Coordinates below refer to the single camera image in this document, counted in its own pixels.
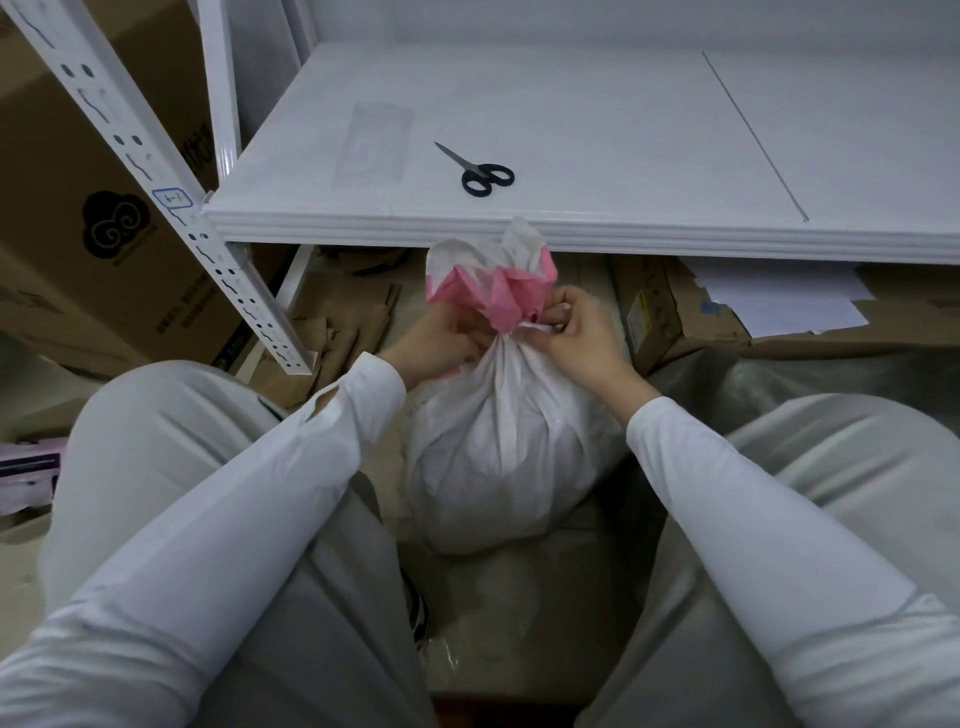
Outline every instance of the leg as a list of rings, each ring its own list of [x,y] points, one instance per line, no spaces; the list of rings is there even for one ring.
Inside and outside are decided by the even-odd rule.
[[[731,442],[960,610],[960,441],[916,410],[861,395],[786,402]],[[798,725],[672,521],[636,631],[579,725]]]
[[[209,367],[164,362],[91,399],[40,559],[47,611],[137,530],[284,413]],[[396,545],[358,474],[204,697],[197,725],[429,725]]]

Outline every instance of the scissor blade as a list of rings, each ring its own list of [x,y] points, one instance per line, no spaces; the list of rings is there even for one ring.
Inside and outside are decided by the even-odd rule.
[[[451,159],[453,159],[455,162],[457,162],[457,164],[459,164],[459,165],[460,165],[461,167],[463,167],[464,169],[473,170],[473,171],[476,172],[478,175],[480,175],[482,178],[484,178],[484,179],[487,178],[487,175],[485,175],[483,172],[481,172],[481,171],[480,171],[480,168],[477,167],[476,164],[470,164],[470,162],[468,162],[466,159],[464,159],[463,157],[461,157],[460,155],[458,155],[456,152],[453,152],[452,150],[447,149],[447,148],[446,148],[443,144],[441,144],[439,141],[435,141],[434,144],[436,144],[438,147],[440,147],[440,151],[441,151],[441,152],[443,152],[445,155],[447,155],[448,157],[450,157]]]

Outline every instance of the person's left hand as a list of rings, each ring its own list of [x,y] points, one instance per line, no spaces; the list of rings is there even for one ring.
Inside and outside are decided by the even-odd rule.
[[[403,338],[378,356],[396,369],[409,392],[422,381],[479,361],[495,336],[479,311],[431,303]]]

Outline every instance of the person's right hand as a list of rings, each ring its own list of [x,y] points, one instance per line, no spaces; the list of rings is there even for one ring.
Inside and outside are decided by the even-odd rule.
[[[610,314],[586,291],[555,288],[540,323],[560,333],[523,327],[514,338],[549,356],[557,368],[603,400],[626,426],[636,411],[660,393],[623,358]]]
[[[539,323],[563,326],[561,333],[518,328],[514,338],[546,353],[575,383],[599,394],[613,376],[632,374],[620,351],[610,314],[586,291],[572,285],[554,288]]]

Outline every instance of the cloud logo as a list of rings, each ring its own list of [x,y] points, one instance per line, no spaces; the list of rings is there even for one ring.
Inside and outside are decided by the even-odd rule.
[[[136,195],[101,190],[84,202],[84,247],[103,259],[120,255],[150,225],[150,208]]]

